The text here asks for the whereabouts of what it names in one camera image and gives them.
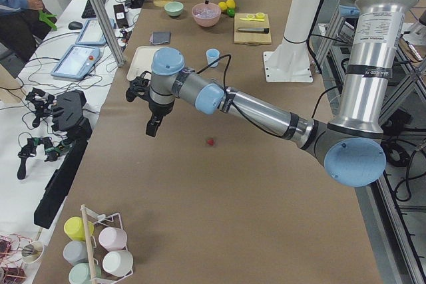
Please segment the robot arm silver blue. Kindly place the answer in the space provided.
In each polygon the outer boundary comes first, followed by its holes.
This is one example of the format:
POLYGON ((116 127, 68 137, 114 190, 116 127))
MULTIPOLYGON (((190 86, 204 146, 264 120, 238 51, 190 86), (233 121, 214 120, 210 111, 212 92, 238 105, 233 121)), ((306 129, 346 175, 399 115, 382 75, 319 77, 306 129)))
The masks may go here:
POLYGON ((245 118, 260 130, 294 142, 322 164, 329 176, 351 186, 376 181, 386 166, 379 114, 406 12, 418 0, 341 0, 359 13, 337 115, 328 123, 281 110, 187 67, 180 51, 161 48, 153 56, 150 78, 130 82, 126 99, 147 101, 152 113, 146 133, 154 136, 177 98, 197 110, 216 110, 245 118))

